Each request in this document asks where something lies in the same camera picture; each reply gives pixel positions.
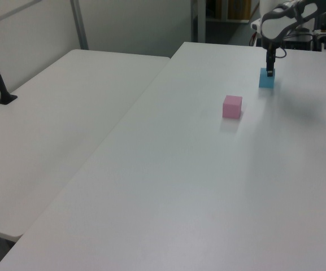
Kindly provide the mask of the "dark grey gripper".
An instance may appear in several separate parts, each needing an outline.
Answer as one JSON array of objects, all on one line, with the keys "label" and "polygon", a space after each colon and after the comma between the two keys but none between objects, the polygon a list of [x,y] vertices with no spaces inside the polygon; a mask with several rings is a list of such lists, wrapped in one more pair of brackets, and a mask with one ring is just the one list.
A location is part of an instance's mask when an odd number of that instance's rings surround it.
[{"label": "dark grey gripper", "polygon": [[282,39],[280,37],[269,39],[263,34],[261,34],[261,36],[262,36],[262,48],[267,50],[266,53],[267,77],[272,77],[275,68],[275,62],[276,62],[276,49],[281,46]]}]

